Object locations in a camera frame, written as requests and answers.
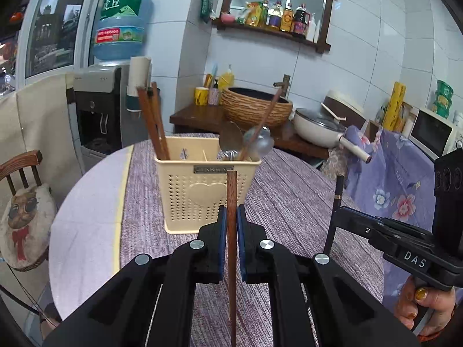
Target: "table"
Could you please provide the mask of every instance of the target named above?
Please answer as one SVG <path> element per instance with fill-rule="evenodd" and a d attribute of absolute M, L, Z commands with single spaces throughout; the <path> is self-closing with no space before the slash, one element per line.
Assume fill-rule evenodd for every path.
<path fill-rule="evenodd" d="M 222 124 L 225 121 L 227 121 L 227 118 L 221 105 L 198 106 L 191 104 L 170 116 L 170 123 L 175 125 L 175 133 L 191 133 L 193 130 L 220 133 Z M 252 126 L 251 124 L 237 124 L 243 132 Z M 277 148 L 306 156 L 328 159 L 328 149 L 301 139 L 295 132 L 293 122 L 290 120 L 287 120 L 282 126 L 272 128 L 270 131 Z"/>
<path fill-rule="evenodd" d="M 153 157 L 149 141 L 108 156 L 83 176 L 62 204 L 49 250 L 52 294 L 62 318 L 137 254 L 163 256 L 195 238 L 165 232 Z M 332 181 L 273 149 L 249 189 L 247 217 L 264 226 L 270 239 L 311 257 L 323 249 L 333 196 Z M 348 197 L 343 202 L 355 207 Z M 367 240 L 338 230 L 332 257 L 382 300 L 381 253 Z M 244 285 L 238 279 L 237 290 L 238 345 L 273 346 L 267 285 Z M 194 346 L 230 345 L 226 273 L 218 285 L 197 285 L 191 338 Z"/>

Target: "microwave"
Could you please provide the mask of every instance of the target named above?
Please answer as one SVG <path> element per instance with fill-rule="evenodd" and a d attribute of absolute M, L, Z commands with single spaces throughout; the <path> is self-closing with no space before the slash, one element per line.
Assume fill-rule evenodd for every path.
<path fill-rule="evenodd" d="M 419 109 L 409 140 L 432 160 L 463 147 L 463 132 L 438 114 Z"/>

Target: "metal label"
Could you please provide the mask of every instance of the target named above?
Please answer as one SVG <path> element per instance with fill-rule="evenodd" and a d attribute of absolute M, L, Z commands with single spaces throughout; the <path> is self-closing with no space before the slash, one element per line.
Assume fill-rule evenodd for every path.
<path fill-rule="evenodd" d="M 226 174 L 227 171 L 233 171 L 234 165 L 194 165 L 194 174 Z"/>
<path fill-rule="evenodd" d="M 406 248 L 400 248 L 399 256 L 397 258 L 400 261 L 406 263 L 408 266 L 414 267 L 415 269 L 421 272 L 427 272 L 427 270 L 431 266 L 430 261 L 419 256 L 416 253 L 409 251 Z"/>

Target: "green container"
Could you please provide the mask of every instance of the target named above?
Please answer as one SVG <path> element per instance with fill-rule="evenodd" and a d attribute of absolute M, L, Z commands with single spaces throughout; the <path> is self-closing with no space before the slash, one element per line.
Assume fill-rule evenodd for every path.
<path fill-rule="evenodd" d="M 444 81 L 437 81 L 436 100 L 432 105 L 432 111 L 443 118 L 449 116 L 450 107 L 452 106 L 453 89 Z"/>

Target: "wicker sink basin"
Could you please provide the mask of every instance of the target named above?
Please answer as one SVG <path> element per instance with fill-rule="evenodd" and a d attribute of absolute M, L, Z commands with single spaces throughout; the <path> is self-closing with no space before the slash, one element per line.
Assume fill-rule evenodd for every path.
<path fill-rule="evenodd" d="M 229 120 L 257 125 L 270 105 L 272 97 L 273 95 L 268 92 L 230 87 L 222 91 L 222 105 Z M 282 125 L 292 110 L 293 103 L 280 97 L 272 113 L 270 113 L 266 125 L 269 127 Z"/>

